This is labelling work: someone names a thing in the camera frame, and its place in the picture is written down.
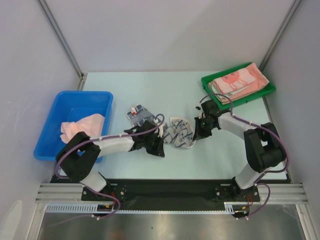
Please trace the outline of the patterned blue white towel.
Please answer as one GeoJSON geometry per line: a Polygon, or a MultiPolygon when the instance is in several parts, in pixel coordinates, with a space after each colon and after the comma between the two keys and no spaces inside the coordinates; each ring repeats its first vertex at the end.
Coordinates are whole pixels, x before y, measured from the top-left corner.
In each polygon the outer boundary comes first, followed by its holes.
{"type": "MultiPolygon", "coordinates": [[[[130,107],[126,116],[134,127],[142,126],[147,120],[157,124],[161,122],[159,117],[140,104],[130,107]]],[[[160,136],[163,137],[165,144],[171,144],[180,149],[191,149],[196,144],[196,140],[194,140],[195,128],[184,117],[170,117],[169,125],[163,123],[160,129],[160,136]]]]}

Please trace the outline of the light blue towel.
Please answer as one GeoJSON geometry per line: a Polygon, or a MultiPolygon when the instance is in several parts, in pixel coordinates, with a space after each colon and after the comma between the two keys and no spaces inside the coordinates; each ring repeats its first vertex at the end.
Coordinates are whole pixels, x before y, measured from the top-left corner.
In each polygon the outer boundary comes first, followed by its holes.
{"type": "Polygon", "coordinates": [[[237,100],[239,98],[242,98],[243,96],[245,96],[247,94],[247,90],[243,89],[243,90],[237,90],[234,92],[230,92],[230,93],[220,93],[218,90],[214,90],[213,91],[215,94],[217,94],[217,98],[219,98],[219,100],[221,102],[226,101],[227,98],[225,96],[227,96],[228,98],[230,98],[232,101],[237,100]]]}

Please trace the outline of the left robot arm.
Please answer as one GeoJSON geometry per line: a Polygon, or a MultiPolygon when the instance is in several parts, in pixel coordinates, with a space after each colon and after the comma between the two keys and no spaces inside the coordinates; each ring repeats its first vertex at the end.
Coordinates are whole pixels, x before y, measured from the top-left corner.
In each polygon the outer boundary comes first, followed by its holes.
{"type": "Polygon", "coordinates": [[[99,138],[77,133],[57,154],[57,167],[61,168],[72,183],[80,183],[92,190],[99,200],[110,195],[110,187],[102,174],[93,170],[96,161],[118,152],[145,149],[147,154],[165,157],[164,139],[160,127],[149,120],[118,135],[99,138]]]}

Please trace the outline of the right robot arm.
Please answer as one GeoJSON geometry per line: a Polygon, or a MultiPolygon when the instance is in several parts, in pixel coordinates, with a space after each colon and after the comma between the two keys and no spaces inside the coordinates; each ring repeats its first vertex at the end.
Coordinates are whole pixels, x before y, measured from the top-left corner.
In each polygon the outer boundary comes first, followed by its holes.
{"type": "Polygon", "coordinates": [[[278,173],[272,168],[287,161],[288,154],[275,125],[259,125],[236,116],[233,109],[220,109],[214,100],[207,100],[196,107],[194,140],[212,136],[212,130],[228,131],[244,141],[247,164],[232,179],[230,195],[236,201],[248,196],[249,189],[267,173],[278,173]]]}

